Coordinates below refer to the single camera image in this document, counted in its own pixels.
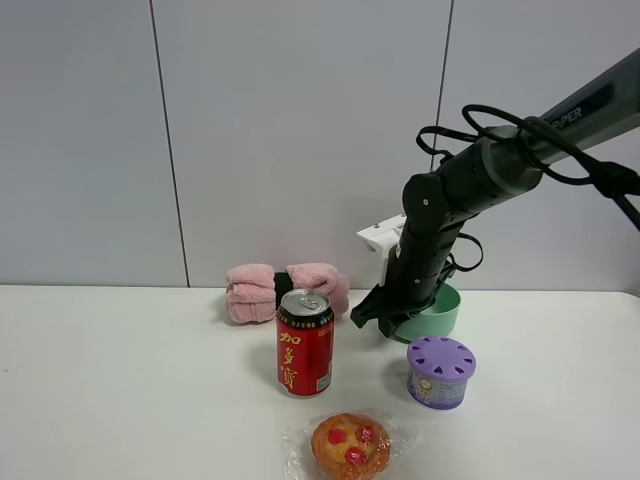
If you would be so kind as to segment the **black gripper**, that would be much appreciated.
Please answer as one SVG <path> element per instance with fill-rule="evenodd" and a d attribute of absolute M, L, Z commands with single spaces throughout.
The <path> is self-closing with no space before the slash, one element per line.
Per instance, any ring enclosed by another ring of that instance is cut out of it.
<path fill-rule="evenodd" d="M 385 285 L 370 291 L 351 309 L 350 319 L 357 328 L 378 319 L 378 328 L 387 338 L 416 339 L 419 316 L 431 302 L 446 258 L 459 234 L 459 225 L 435 230 L 419 230 L 405 221 L 400 255 L 390 261 Z"/>

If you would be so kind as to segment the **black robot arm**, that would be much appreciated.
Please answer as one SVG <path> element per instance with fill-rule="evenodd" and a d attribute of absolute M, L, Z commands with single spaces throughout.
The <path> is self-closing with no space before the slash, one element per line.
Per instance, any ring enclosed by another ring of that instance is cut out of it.
<path fill-rule="evenodd" d="M 469 104 L 466 133 L 427 126 L 418 147 L 439 157 L 430 173 L 413 175 L 402 193 L 403 212 L 359 231 L 381 260 L 377 285 L 350 313 L 363 328 L 378 323 L 387 338 L 431 307 L 445 282 L 462 271 L 451 253 L 466 221 L 527 193 L 543 176 L 571 186 L 591 185 L 637 225 L 630 197 L 639 175 L 595 159 L 587 149 L 639 126 L 639 54 L 633 52 L 540 117 L 519 118 Z"/>

